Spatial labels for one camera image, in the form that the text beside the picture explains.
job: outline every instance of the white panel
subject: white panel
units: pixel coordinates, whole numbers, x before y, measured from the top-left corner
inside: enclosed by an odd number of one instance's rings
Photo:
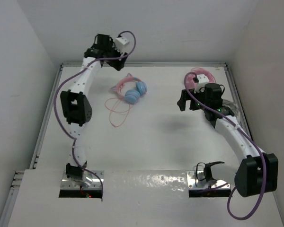
[[[0,215],[29,167],[56,70],[16,1],[0,0]]]
[[[115,38],[124,30],[137,36],[131,61],[226,60],[237,47],[257,0],[18,2],[41,43],[60,64],[81,61],[97,33]]]
[[[233,219],[227,198],[189,198],[184,171],[105,171],[104,197],[58,198],[60,170],[26,170],[9,227],[281,227],[272,193],[255,215]],[[231,209],[246,215],[257,196],[235,193]]]
[[[103,170],[189,170],[198,162],[224,161],[239,166],[234,152],[223,136],[219,135],[206,121],[200,111],[181,112],[177,106],[184,76],[192,67],[125,67],[118,72],[104,67],[95,76],[89,90],[88,99],[93,115],[87,124],[82,143],[86,150],[88,166]],[[60,83],[74,75],[80,68],[63,68]],[[217,83],[225,85],[223,98],[232,100],[223,67],[205,67],[216,78]],[[116,97],[109,89],[130,72],[143,80],[148,87],[145,97],[135,104],[125,123],[114,128],[109,123],[109,111],[104,103]],[[63,88],[67,90],[70,81]],[[133,88],[129,83],[125,88]],[[128,108],[123,103],[120,109]],[[61,103],[58,112],[62,122]],[[113,115],[115,124],[122,122],[124,116]],[[53,110],[46,129],[37,169],[55,168],[63,170],[71,151],[72,140],[59,128]]]
[[[279,159],[275,194],[284,218],[284,0],[259,3],[232,68],[253,138]]]

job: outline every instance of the white wall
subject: white wall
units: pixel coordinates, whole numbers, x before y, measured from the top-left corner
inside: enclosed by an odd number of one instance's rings
[[[18,0],[54,62],[81,61],[97,33],[138,38],[130,61],[224,61],[257,0]]]
[[[34,151],[56,69],[21,8],[0,0],[0,216]]]
[[[255,141],[279,158],[277,202],[284,221],[284,0],[261,0],[232,66]]]

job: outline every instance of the white arm segment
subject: white arm segment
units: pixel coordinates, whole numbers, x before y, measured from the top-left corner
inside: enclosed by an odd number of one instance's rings
[[[239,125],[236,117],[227,116],[233,122],[237,124],[237,127],[233,127],[225,119],[217,119],[215,129],[226,139],[232,150],[235,152],[239,163],[243,159],[250,155],[252,157],[259,156],[256,148],[241,134],[238,132],[238,128],[242,127]],[[212,176],[214,179],[224,180],[234,185],[234,179],[238,168],[228,166],[227,164],[217,164],[211,167]]]
[[[242,131],[242,127],[239,125],[236,117],[227,116],[233,122],[236,123],[236,127],[233,127],[227,120],[225,119],[217,119],[215,129],[220,133],[228,142],[232,150],[235,152],[239,163],[243,159],[246,158],[247,155],[252,157],[259,156],[256,148],[249,142],[241,133],[239,133],[238,128]]]
[[[93,60],[95,60],[95,58],[91,57],[84,58],[80,71],[85,69],[87,65]],[[71,86],[70,88],[71,92],[78,94],[80,92],[83,92],[84,95],[88,96],[91,83],[93,82],[93,79],[95,75],[98,73],[100,68],[101,68],[101,63],[99,61],[89,66],[88,69],[84,73],[82,73],[79,79],[77,79],[74,82],[74,84]]]
[[[85,69],[87,65],[93,60],[95,60],[95,58],[91,58],[91,57],[84,58],[80,71]],[[71,92],[78,93],[78,94],[82,92],[84,95],[88,96],[90,86],[93,82],[93,78],[98,73],[100,68],[101,68],[101,64],[99,61],[90,65],[88,69],[84,73],[82,73],[80,77],[76,79],[76,81],[73,83],[73,85],[70,88]],[[75,156],[81,166],[84,165],[87,161],[86,155],[85,155],[85,148],[83,144],[81,144],[81,138],[82,138],[82,134],[85,131],[86,124],[87,123],[85,123],[82,127],[80,127],[76,123],[70,124],[71,135],[77,138],[76,147],[74,148]],[[76,162],[73,160],[72,151],[70,151],[68,163],[71,166],[77,166]]]

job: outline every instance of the black clamp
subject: black clamp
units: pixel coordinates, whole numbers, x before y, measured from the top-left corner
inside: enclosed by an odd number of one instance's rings
[[[223,106],[221,85],[215,83],[208,83],[204,87],[204,92],[195,93],[195,89],[190,89],[189,92],[193,94],[193,96],[199,102],[220,112],[224,116],[235,115],[234,112],[229,107]],[[197,103],[194,99],[192,99],[192,97],[184,89],[181,92],[180,100],[177,102],[177,105],[180,107],[180,111],[185,111],[186,101],[190,101],[190,107],[189,107],[190,110],[202,109],[205,113],[205,118],[212,124],[214,128],[216,126],[217,119],[222,118],[220,115],[202,108],[200,104]]]
[[[83,168],[86,168],[87,163],[84,163],[82,166]],[[66,164],[66,176],[67,178],[72,178],[74,180],[82,181],[83,180],[83,169],[79,166],[71,166],[69,163]]]
[[[117,60],[107,60],[105,61],[109,66],[113,67],[117,71],[120,71],[126,62],[127,57],[121,58],[122,56],[127,55],[127,53],[121,53],[115,48],[114,40],[109,35],[98,34],[95,37],[93,45],[88,48],[84,57],[92,58],[119,58]]]
[[[76,123],[82,126],[89,122],[92,109],[86,96],[80,93],[73,93],[70,90],[62,91],[60,94],[63,116],[68,124]]]
[[[204,177],[205,177],[206,181],[215,180],[213,178],[213,175],[212,175],[211,167],[216,165],[216,164],[225,164],[225,162],[219,161],[219,162],[210,162],[210,163],[205,164],[205,167],[204,167],[204,170],[203,170],[203,174],[204,174]]]
[[[277,188],[279,161],[274,154],[263,153],[266,165],[265,192]],[[235,176],[235,185],[243,197],[260,194],[263,182],[263,165],[260,156],[243,159]]]

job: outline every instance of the metal frame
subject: metal frame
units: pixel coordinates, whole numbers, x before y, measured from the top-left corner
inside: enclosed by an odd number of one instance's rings
[[[45,132],[46,132],[46,128],[47,128],[47,124],[50,118],[50,114],[52,111],[52,107],[53,107],[53,97],[54,97],[54,93],[57,89],[57,87],[59,86],[59,81],[61,78],[61,74],[62,74],[62,70],[64,67],[80,67],[81,63],[79,62],[70,62],[70,63],[63,63],[61,64],[61,66],[58,69],[56,78],[54,80],[54,84],[53,84],[53,88],[51,91],[51,95],[49,98],[49,102],[47,104],[46,107],[46,111],[45,111],[45,115],[42,121],[42,126],[40,129],[40,133],[37,139],[37,143],[35,146],[35,150],[33,153],[33,157],[32,157],[32,161],[30,164],[29,169],[35,169],[37,162],[38,162],[38,158],[40,155],[40,150],[41,150],[41,146],[44,140],[44,136],[45,136]],[[235,86],[235,82],[233,79],[233,76],[230,72],[230,69],[228,67],[228,65],[224,62],[129,62],[126,63],[125,66],[130,66],[130,67],[168,67],[168,66],[202,66],[202,67],[224,67],[224,71],[231,89],[231,95],[232,98],[235,102],[235,104],[238,106],[239,108],[239,112],[241,113],[241,117],[243,119],[242,122],[242,128],[245,130],[245,132],[250,136],[250,132],[249,132],[249,127],[245,118],[245,114],[242,108],[242,104],[240,102],[240,98],[239,98],[239,94],[237,91],[237,88]],[[17,171],[15,176],[20,174],[23,177],[24,171]],[[16,198],[17,198],[17,194],[19,191],[19,187],[21,184],[21,180],[17,179],[14,180],[11,186],[11,189],[9,191],[9,196],[7,197],[6,203],[5,203],[5,207],[3,210],[3,213],[1,215],[0,218],[0,227],[7,227],[8,223],[9,223],[9,219],[12,213],[12,210],[14,208],[15,202],[16,202]]]
[[[7,227],[11,213],[14,209],[16,198],[19,192],[21,181],[24,175],[24,171],[16,171],[13,182],[10,187],[8,198],[6,199],[5,206],[0,218],[0,227]]]

